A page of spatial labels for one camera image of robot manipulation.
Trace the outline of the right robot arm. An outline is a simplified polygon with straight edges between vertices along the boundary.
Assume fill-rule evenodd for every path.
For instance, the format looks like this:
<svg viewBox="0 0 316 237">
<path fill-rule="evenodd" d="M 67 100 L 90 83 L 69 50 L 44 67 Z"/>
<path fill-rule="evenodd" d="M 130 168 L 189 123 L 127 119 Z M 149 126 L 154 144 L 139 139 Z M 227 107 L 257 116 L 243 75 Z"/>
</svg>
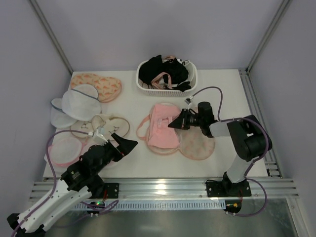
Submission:
<svg viewBox="0 0 316 237">
<path fill-rule="evenodd" d="M 183 109 L 169 125 L 174 129 L 188 130 L 199 127 L 209 138 L 229 137 L 236 151 L 231 167 L 223 174 L 221 181 L 205 182 L 207 196 L 249 197 L 251 190 L 246 176 L 254 163 L 262 159 L 272 148 L 272 142 L 254 115 L 244 118 L 216 120 L 209 102 L 200 102 L 197 112 Z"/>
</svg>

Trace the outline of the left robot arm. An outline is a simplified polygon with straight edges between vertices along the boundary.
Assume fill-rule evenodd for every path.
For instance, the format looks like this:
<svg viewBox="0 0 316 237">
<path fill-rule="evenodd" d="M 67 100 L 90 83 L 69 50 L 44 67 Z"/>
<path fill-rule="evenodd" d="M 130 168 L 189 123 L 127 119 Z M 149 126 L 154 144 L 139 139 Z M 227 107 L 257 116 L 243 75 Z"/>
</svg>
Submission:
<svg viewBox="0 0 316 237">
<path fill-rule="evenodd" d="M 99 196 L 105 185 L 99 172 L 110 162 L 120 161 L 138 144 L 113 133 L 111 137 L 118 144 L 114 146 L 105 138 L 101 128 L 88 135 L 96 145 L 71 164 L 60 179 L 54 178 L 52 189 L 32 207 L 8 216 L 13 237 L 43 237 L 76 204 Z"/>
</svg>

